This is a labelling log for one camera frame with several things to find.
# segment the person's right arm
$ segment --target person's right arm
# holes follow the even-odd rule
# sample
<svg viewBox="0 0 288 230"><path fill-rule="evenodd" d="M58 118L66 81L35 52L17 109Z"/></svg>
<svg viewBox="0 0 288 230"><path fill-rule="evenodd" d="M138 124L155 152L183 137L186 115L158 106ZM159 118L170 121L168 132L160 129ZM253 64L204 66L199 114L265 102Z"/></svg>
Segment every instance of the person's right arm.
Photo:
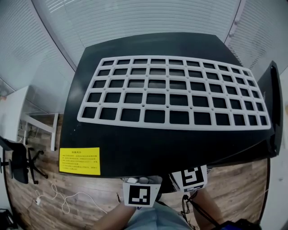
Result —
<svg viewBox="0 0 288 230"><path fill-rule="evenodd" d="M196 197L193 198L192 201L204 209L215 221L218 222L218 224L224 223L219 207L205 188L198 190ZM215 228L215 226L204 216L202 216L194 207L193 212L200 230L210 230Z"/></svg>

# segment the blue clothing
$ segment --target blue clothing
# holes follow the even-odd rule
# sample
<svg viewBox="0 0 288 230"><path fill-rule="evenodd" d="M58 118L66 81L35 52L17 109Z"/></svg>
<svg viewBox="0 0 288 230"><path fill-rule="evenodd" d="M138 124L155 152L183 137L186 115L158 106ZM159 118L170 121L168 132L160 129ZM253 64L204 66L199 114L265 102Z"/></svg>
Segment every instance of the blue clothing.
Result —
<svg viewBox="0 0 288 230"><path fill-rule="evenodd" d="M152 208L136 210L126 230L187 230L191 229L182 216L168 206L154 203Z"/></svg>

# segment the black table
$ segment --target black table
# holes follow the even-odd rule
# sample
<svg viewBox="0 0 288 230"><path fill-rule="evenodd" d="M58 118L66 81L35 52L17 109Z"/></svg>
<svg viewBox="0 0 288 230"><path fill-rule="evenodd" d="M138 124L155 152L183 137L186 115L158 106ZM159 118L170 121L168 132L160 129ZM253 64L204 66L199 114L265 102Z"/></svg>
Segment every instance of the black table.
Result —
<svg viewBox="0 0 288 230"><path fill-rule="evenodd" d="M183 56L241 66L215 35L207 34L136 35L87 47L67 99L60 148L99 147L99 177L167 175L204 164L221 165L259 158L245 150L273 135L273 127L270 130L208 132L78 122L77 114L81 102L100 60L130 55Z"/></svg>

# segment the person's left arm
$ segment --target person's left arm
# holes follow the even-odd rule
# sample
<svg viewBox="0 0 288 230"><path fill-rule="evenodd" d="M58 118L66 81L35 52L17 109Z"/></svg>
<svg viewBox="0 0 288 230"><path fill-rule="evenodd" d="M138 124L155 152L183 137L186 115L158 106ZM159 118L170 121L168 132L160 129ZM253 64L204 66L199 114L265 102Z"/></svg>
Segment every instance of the person's left arm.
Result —
<svg viewBox="0 0 288 230"><path fill-rule="evenodd" d="M112 211L101 217L91 230L121 230L131 219L136 211L136 207L125 206L120 203Z"/></svg>

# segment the white grid frame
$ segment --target white grid frame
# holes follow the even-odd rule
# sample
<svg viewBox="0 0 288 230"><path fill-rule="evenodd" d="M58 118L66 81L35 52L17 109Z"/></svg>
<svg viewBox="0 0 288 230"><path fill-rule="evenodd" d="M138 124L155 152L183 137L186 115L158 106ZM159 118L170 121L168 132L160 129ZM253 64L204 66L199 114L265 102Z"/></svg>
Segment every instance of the white grid frame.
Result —
<svg viewBox="0 0 288 230"><path fill-rule="evenodd" d="M146 64L133 64L135 59L147 59ZM151 59L164 59L165 64L151 64ZM119 60L130 60L129 64L117 65ZM169 60L179 60L183 62L183 65L173 65L169 64ZM112 65L102 66L106 61L113 61ZM187 65L187 61L198 62L199 67ZM213 64L215 69L205 68L204 63ZM229 71L223 71L219 69L220 66L225 66ZM143 75L131 75L132 68L146 68L146 73ZM165 75L150 75L151 68L165 69ZM239 70L240 74L234 73L232 68ZM115 69L127 69L125 75L113 75ZM169 69L179 69L184 71L184 76L173 76L169 74ZM110 70L109 75L107 76L98 76L98 72L101 70ZM200 71L203 78L196 78L189 76L189 70ZM216 73L219 80L208 79L206 72ZM229 75L233 82L224 81L222 75ZM239 84L236 81L236 77L242 78L245 84ZM96 80L105 80L105 85L103 88L92 88ZM111 80L124 80L122 88L109 88ZM144 80L143 88L128 88L129 80ZM164 80L166 82L165 88L149 88L149 80ZM171 89L169 85L170 80L180 80L186 83L186 90L182 89ZM248 81L254 82L254 87L248 84ZM194 91L191 89L190 82L200 82L204 83L206 91ZM223 93L214 93L211 92L209 84L218 84L221 85ZM232 86L236 88L237 95L228 94L226 86ZM249 97L242 96L240 89L246 89L249 92ZM259 98L254 98L252 91L256 91L259 95ZM99 102L87 102L90 93L102 93ZM106 103L105 95L107 93L121 93L120 100L118 103ZM126 93L142 93L142 103L140 104L128 104L124 103ZM159 93L165 94L166 103L165 105L154 105L147 104L147 94L148 93ZM187 95L188 106L174 106L170 105L169 94L183 94ZM195 96L206 96L208 98L209 107L196 107L193 105L192 95ZM213 106L212 97L224 98L226 102L226 109L215 108ZM230 99L239 100L241 103L241 110L232 109ZM245 101L250 101L253 105L254 110L249 111L246 109ZM262 104L264 111L258 111L256 103ZM85 118L83 116L84 109L86 107L97 107L97 111L94 118ZM100 119L100 113L103 108L116 108L117 113L115 120L106 120ZM132 121L122 121L121 113L123 109L139 109L140 116L139 122ZM164 123L148 123L144 121L145 111L146 110L161 110L165 111L165 122ZM170 123L170 111L186 111L189 113L189 124L171 124ZM210 114L211 125L197 125L194 123L194 112L207 112ZM224 113L229 116L230 125L217 125L216 124L216 115L215 113ZM243 115L245 125L235 125L233 115ZM257 120L257 125L250 125L249 115L254 115ZM264 116L266 119L266 125L261 124L260 116ZM224 131L224 130L262 130L270 129L270 119L267 112L265 102L263 100L261 91L252 75L252 72L240 66L231 65L223 62L216 62L212 60L205 60L199 58L190 58L190 57L174 57L174 56L123 56L123 57L108 57L103 58L88 86L88 89L83 98L82 104L79 109L77 120L80 122L94 123L94 124L106 124L106 125L116 125L116 126L127 126L127 127L138 127L138 128L159 128L159 129L176 129L176 130L214 130L214 131Z"/></svg>

